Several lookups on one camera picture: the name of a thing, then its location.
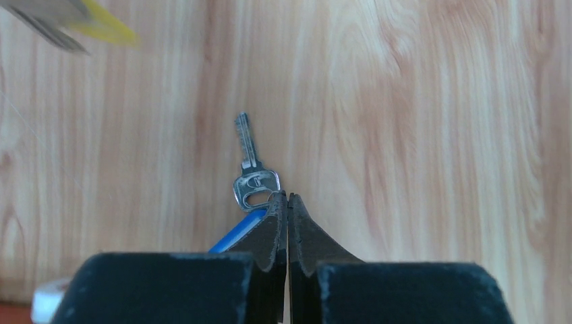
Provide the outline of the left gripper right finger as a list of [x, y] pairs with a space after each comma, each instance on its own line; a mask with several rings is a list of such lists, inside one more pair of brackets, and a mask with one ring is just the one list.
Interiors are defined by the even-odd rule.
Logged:
[[475, 263], [366, 262], [288, 200], [292, 323], [512, 323], [503, 293]]

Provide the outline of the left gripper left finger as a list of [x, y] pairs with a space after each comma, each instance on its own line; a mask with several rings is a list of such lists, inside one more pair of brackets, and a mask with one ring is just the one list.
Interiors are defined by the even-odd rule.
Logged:
[[102, 252], [76, 271], [54, 323], [280, 323], [284, 192], [225, 252]]

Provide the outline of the key with blue tag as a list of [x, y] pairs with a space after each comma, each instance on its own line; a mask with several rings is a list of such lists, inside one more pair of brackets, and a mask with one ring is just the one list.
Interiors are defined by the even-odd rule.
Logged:
[[244, 157], [241, 175], [233, 183], [233, 193], [246, 216], [209, 250], [210, 253], [225, 252], [264, 218], [270, 201], [252, 204], [248, 201], [249, 197], [257, 194], [271, 196], [281, 189], [278, 173], [265, 168], [258, 158], [248, 114], [239, 113], [235, 125]]

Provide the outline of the large metal keyring with rings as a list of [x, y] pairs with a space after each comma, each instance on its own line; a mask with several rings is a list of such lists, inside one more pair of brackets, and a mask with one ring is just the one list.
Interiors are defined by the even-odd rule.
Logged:
[[116, 45], [139, 43], [138, 35], [97, 1], [2, 1], [1, 9], [68, 53], [88, 51], [64, 29]]

